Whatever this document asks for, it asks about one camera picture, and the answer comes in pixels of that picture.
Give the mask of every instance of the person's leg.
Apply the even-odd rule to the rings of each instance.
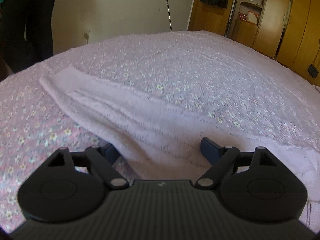
[[[5,0],[0,16],[0,40],[5,41],[4,60],[13,72],[33,65],[32,47],[24,39],[31,0]]]
[[[37,61],[53,56],[51,17],[55,0],[32,0],[27,17],[26,38],[31,42]]]

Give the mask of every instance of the white wall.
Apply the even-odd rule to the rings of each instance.
[[[186,30],[193,0],[169,0],[172,30]],[[166,0],[61,0],[52,15],[54,51],[59,53],[118,35],[169,32]]]

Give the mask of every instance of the shelf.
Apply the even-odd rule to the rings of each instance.
[[[247,6],[247,7],[251,7],[253,9],[257,9],[262,11],[262,7],[260,7],[259,5],[256,5],[254,3],[250,3],[250,2],[241,2],[242,5]]]

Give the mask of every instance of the metal rod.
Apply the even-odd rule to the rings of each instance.
[[[168,0],[167,0],[167,6],[168,6],[168,14],[169,14],[169,22],[170,22],[170,31],[172,32],[171,18],[170,18],[170,9],[169,9],[169,2],[168,2]]]

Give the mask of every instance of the floral bedspread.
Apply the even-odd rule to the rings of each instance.
[[[19,186],[50,154],[61,146],[82,151],[106,143],[60,111],[39,83],[70,64],[205,114],[226,129],[319,151],[319,117],[313,112],[319,93],[277,62],[207,32],[119,36],[58,54],[0,83],[0,225],[7,232],[24,221]],[[210,73],[206,82],[194,65]],[[124,159],[115,168],[137,178]]]

